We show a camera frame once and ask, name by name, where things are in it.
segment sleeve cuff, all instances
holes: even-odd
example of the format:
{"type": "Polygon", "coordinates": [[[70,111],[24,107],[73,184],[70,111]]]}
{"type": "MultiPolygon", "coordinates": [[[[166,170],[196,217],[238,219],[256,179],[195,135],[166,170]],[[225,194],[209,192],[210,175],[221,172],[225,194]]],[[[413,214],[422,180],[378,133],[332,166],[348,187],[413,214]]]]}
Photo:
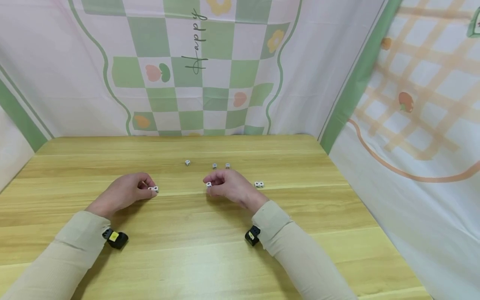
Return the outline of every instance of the sleeve cuff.
{"type": "Polygon", "coordinates": [[[55,237],[56,241],[84,251],[95,251],[105,244],[102,233],[110,226],[110,221],[95,214],[81,211],[73,215],[55,237]]]}
{"type": "Polygon", "coordinates": [[[252,222],[260,229],[258,239],[262,245],[265,245],[292,220],[278,204],[270,200],[255,213],[252,222]]]}

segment wooden table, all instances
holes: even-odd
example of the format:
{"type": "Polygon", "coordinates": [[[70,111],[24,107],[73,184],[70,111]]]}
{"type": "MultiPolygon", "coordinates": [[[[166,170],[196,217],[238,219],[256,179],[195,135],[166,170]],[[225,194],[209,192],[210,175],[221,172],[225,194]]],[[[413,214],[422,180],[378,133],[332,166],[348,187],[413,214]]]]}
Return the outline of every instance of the wooden table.
{"type": "Polygon", "coordinates": [[[243,235],[251,215],[208,199],[203,177],[230,163],[332,257],[361,299],[430,299],[310,136],[59,138],[0,195],[0,295],[115,178],[151,174],[158,197],[118,213],[130,236],[105,246],[73,299],[297,299],[281,266],[243,235]],[[187,167],[184,161],[192,164],[187,167]]]}

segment orange curved line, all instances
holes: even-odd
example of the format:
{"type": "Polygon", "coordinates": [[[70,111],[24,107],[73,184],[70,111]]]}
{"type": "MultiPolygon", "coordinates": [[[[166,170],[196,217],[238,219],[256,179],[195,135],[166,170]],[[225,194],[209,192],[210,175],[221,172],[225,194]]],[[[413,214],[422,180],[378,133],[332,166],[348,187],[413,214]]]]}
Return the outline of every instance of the orange curved line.
{"type": "Polygon", "coordinates": [[[455,181],[461,181],[461,180],[465,180],[467,178],[470,178],[472,177],[473,175],[475,175],[479,170],[480,170],[480,160],[477,161],[475,164],[473,164],[473,166],[469,167],[467,170],[465,170],[464,172],[460,173],[460,174],[457,174],[457,175],[453,175],[453,176],[447,176],[447,177],[421,177],[421,176],[415,176],[415,175],[412,175],[412,174],[408,174],[402,170],[399,170],[397,168],[395,168],[394,166],[390,165],[389,163],[387,163],[386,161],[384,161],[381,157],[379,157],[375,152],[373,152],[369,147],[368,145],[365,143],[365,141],[363,140],[362,136],[361,136],[361,132],[360,132],[360,127],[358,126],[357,123],[355,123],[354,120],[352,119],[348,119],[348,122],[350,124],[353,125],[353,127],[355,127],[355,130],[357,131],[357,137],[359,138],[360,140],[360,143],[362,144],[363,148],[365,148],[365,150],[368,151],[368,153],[370,153],[370,155],[375,158],[376,161],[378,161],[379,163],[381,163],[384,167],[386,167],[387,169],[389,169],[390,171],[400,175],[400,176],[403,176],[405,178],[409,178],[409,179],[412,179],[412,180],[415,180],[415,181],[420,181],[420,182],[435,182],[435,183],[446,183],[446,182],[455,182],[455,181]]]}

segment yellow flower print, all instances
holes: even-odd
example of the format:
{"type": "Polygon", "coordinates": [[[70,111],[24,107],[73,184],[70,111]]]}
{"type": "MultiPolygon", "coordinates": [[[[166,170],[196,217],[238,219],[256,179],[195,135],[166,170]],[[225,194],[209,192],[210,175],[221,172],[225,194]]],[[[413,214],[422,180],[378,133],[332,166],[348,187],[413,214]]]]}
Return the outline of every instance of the yellow flower print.
{"type": "Polygon", "coordinates": [[[207,0],[208,5],[212,9],[214,15],[219,16],[223,13],[227,13],[232,8],[231,0],[207,0]]]}
{"type": "Polygon", "coordinates": [[[272,37],[267,42],[268,51],[270,51],[270,53],[274,53],[278,46],[280,46],[284,35],[285,32],[281,31],[280,29],[277,29],[273,33],[272,37]]]}

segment black wrist device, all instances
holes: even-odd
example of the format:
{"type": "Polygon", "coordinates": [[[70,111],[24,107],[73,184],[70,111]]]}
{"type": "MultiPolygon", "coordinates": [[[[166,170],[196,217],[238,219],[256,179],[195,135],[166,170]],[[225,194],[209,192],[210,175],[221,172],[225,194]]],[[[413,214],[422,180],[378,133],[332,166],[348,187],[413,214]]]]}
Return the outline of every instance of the black wrist device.
{"type": "Polygon", "coordinates": [[[115,249],[121,249],[128,241],[128,235],[123,232],[116,232],[112,228],[105,230],[102,237],[107,240],[110,247],[115,249]]]}
{"type": "Polygon", "coordinates": [[[260,234],[260,229],[253,225],[247,233],[245,233],[245,239],[247,242],[253,246],[255,246],[260,240],[258,239],[258,235],[260,234]]]}

